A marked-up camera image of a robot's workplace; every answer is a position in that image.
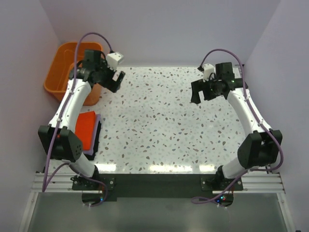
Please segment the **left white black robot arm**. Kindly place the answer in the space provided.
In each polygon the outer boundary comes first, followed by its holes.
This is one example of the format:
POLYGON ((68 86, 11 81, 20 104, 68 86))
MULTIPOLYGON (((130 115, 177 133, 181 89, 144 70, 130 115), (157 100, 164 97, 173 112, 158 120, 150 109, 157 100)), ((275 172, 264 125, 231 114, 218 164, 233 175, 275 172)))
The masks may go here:
POLYGON ((116 93, 125 76, 120 72, 116 80, 118 65, 124 60, 119 52, 110 52, 103 57, 99 50, 85 50, 84 58, 74 64, 69 74, 67 90, 60 106, 48 125, 40 126, 38 136, 47 154, 46 168, 50 159, 63 161, 83 177, 88 189, 100 184, 98 169, 83 153, 82 141, 75 134, 76 122, 85 99, 95 84, 116 93))

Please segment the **orange t shirt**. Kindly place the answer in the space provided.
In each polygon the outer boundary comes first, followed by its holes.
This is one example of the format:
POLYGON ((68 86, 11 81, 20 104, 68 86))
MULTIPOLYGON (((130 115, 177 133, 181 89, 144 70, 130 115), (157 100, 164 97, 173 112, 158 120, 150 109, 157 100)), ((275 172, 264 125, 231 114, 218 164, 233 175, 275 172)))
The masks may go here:
POLYGON ((95 121, 96 114, 94 111, 81 113, 77 118, 75 134, 82 141, 83 150, 91 149, 95 121))

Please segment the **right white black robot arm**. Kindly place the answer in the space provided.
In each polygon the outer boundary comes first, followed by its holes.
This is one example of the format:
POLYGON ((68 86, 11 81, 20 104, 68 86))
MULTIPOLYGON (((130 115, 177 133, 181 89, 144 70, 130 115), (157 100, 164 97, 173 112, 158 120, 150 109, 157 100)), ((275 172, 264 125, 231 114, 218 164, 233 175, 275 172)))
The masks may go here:
POLYGON ((251 99, 247 84, 236 78, 230 62, 205 64, 198 68, 203 78, 191 83, 191 102, 200 104, 199 93, 211 101, 223 96, 235 110, 245 132, 245 140, 237 150, 237 157, 220 166, 212 178, 202 180, 211 190, 225 190, 246 170, 268 166, 276 162, 282 133, 264 121, 251 99))

